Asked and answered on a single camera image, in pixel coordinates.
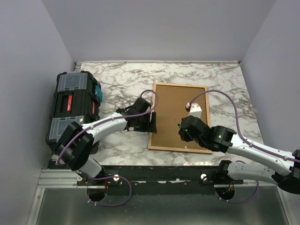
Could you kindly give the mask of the wooden picture frame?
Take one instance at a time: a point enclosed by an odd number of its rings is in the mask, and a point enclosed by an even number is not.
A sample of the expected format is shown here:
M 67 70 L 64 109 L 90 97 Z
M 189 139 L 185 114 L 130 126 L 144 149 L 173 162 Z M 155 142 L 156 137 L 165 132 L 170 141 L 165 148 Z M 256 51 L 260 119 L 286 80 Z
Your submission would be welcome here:
M 165 150 L 176 152 L 212 154 L 212 151 L 200 147 L 195 142 L 184 142 L 178 134 L 181 119 L 188 116 L 185 107 L 198 94 L 207 91 L 206 86 L 155 83 L 153 90 L 158 97 L 153 97 L 153 102 L 158 102 L 154 112 L 157 114 L 157 133 L 149 134 L 149 150 Z

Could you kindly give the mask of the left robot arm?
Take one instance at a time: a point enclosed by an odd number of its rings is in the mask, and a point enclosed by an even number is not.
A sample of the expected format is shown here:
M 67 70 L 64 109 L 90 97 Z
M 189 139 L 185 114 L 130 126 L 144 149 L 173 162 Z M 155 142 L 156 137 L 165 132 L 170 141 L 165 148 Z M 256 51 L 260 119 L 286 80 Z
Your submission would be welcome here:
M 72 171 L 84 173 L 93 185 L 103 182 L 103 167 L 90 158 L 95 143 L 121 131 L 156 132 L 155 113 L 151 103 L 139 97 L 133 105 L 119 108 L 112 115 L 95 122 L 80 125 L 70 123 L 51 150 L 58 156 L 56 164 L 66 165 Z

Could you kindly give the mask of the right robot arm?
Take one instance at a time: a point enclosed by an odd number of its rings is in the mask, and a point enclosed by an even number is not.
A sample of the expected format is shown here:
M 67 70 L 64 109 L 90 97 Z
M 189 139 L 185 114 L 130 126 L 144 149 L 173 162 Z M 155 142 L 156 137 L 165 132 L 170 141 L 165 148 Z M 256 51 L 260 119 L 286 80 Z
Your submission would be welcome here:
M 185 142 L 194 141 L 199 146 L 214 152 L 229 153 L 257 162 L 257 165 L 228 163 L 216 171 L 218 182 L 232 180 L 256 180 L 277 185 L 291 194 L 300 193 L 300 151 L 278 150 L 223 127 L 209 127 L 201 119 L 187 116 L 178 124 L 179 135 Z

